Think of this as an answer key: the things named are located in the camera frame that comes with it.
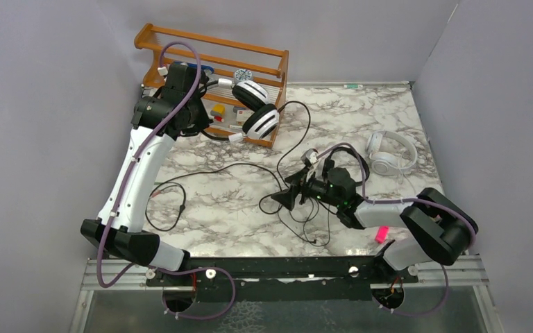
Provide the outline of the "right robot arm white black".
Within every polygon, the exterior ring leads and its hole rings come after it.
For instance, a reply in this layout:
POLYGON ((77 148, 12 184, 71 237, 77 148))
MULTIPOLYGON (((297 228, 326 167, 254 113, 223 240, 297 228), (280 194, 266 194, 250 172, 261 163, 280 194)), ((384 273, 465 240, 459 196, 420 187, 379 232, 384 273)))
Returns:
POLYGON ((357 183, 345 168, 331 169, 324 180, 307 168, 285 179, 288 189, 271 198, 292 210, 296 198, 311 198, 336 208, 343 225, 355 230, 375 227, 406 228, 411 236, 385 246, 373 263, 373 274, 390 282, 414 264, 433 261, 453 265, 476 240, 478 226, 440 191, 426 187, 417 196, 373 200, 357 192, 357 183))

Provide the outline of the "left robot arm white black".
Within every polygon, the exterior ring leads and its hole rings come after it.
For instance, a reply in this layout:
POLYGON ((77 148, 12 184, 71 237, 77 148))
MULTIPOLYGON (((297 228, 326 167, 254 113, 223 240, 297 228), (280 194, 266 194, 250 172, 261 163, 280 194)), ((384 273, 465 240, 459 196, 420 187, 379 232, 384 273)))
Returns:
POLYGON ((85 219, 81 234, 99 253, 108 253, 140 266, 164 269, 172 284, 190 276, 189 253, 144 231, 145 211, 160 167, 176 139, 204 129, 209 119, 201 102, 196 67, 173 63, 164 85, 134 107, 130 141, 116 183, 95 219, 85 219))

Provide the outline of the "small black on-ear headphones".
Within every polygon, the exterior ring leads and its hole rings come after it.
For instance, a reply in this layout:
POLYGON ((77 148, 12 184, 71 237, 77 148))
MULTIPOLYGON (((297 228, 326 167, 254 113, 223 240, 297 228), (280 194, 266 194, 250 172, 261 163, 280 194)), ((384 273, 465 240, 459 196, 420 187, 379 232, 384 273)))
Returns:
POLYGON ((346 157, 342 157, 340 159, 340 162, 347 162, 348 161, 348 155, 352 157, 356 163, 362 163, 362 166, 364 167, 364 178, 362 180, 357 181, 358 185, 362 185, 364 182, 366 182, 370 178, 370 169, 367 161, 364 159, 364 157, 359 154, 355 153, 351 148, 345 147, 345 146, 338 146, 333 148, 330 153, 327 155, 327 157, 324 159, 323 162, 323 169, 322 169, 322 177, 324 180, 328 179, 329 172, 339 165, 336 163, 335 155, 343 155, 346 157))

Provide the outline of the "white over-ear headphones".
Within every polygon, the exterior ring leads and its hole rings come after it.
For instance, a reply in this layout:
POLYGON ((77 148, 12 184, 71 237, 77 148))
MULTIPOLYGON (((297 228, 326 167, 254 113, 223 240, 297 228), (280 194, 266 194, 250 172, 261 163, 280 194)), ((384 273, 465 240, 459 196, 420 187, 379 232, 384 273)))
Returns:
POLYGON ((418 150, 408 138, 388 130, 375 131, 369 137, 366 145, 366 153, 370 161, 370 170, 380 176, 398 176, 410 173, 417 165, 418 150), (396 154, 382 151, 382 142, 390 139, 403 146, 410 157, 407 164, 401 162, 396 154))

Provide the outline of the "small white red box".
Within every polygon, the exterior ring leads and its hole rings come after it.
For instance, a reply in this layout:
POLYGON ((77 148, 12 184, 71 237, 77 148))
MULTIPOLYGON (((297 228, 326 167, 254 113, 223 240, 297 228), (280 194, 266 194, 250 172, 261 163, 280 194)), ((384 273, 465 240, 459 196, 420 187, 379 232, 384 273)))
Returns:
POLYGON ((238 106, 235 106, 232 110, 235 113, 235 120, 239 123, 244 123, 253 114, 251 110, 238 106))

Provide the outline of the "yellow grey small object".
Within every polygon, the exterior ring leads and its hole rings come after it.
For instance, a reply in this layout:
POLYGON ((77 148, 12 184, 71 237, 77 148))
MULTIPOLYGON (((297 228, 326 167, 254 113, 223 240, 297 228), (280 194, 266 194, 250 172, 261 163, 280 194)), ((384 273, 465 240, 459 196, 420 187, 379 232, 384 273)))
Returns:
POLYGON ((225 105, 223 104, 215 104, 211 111, 210 111, 210 114, 213 116, 213 117, 223 117, 225 114, 226 114, 226 107, 225 105))

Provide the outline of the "wooden orange shelf rack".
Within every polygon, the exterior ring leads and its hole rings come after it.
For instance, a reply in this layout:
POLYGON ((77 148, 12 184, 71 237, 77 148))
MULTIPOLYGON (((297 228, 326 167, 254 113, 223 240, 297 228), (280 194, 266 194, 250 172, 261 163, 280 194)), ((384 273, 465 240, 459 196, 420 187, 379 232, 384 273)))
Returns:
MULTIPOLYGON (((163 78, 158 73, 159 57, 162 48, 173 41, 183 41, 191 44, 198 52, 202 65, 213 68, 214 72, 210 76, 213 79, 227 78, 233 79, 236 71, 245 69, 250 71, 252 79, 263 86, 269 93, 272 103, 277 107, 286 102, 289 51, 272 49, 266 46, 248 44, 226 40, 223 38, 179 31, 172 28, 165 28, 145 24, 134 39, 136 49, 148 49, 152 51, 153 59, 149 70, 142 79, 142 84, 146 87, 159 88, 164 85, 163 78)), ((194 55, 183 46, 172 46, 164 53, 164 63, 191 62, 194 55)), ((230 93, 230 89, 215 88, 208 91, 203 98, 204 102, 212 104, 222 104, 229 107, 240 106, 230 93)), ((234 129, 226 127, 226 124, 236 124, 235 117, 227 118, 223 125, 208 128, 208 132, 216 135, 234 134, 234 129)), ((274 129, 264 139, 245 139, 245 141, 272 148, 278 134, 278 128, 274 129)))

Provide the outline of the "blue lidded jar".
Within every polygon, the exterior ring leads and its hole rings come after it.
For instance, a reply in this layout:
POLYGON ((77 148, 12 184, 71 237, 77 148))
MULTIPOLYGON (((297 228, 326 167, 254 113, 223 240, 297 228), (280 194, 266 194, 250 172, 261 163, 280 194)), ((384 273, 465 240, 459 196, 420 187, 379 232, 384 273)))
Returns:
POLYGON ((236 82, 241 82, 245 80, 252 80, 253 79, 253 72, 250 69, 237 69, 232 78, 236 82))

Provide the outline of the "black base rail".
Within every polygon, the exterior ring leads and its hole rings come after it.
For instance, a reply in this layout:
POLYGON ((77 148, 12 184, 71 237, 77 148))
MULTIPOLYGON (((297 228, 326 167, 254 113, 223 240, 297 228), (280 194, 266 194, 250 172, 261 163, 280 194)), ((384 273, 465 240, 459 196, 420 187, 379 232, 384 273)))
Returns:
POLYGON ((385 289, 418 278, 385 268, 374 255, 323 257, 193 257, 184 275, 156 271, 148 287, 200 303, 236 301, 365 300, 375 285, 385 289))

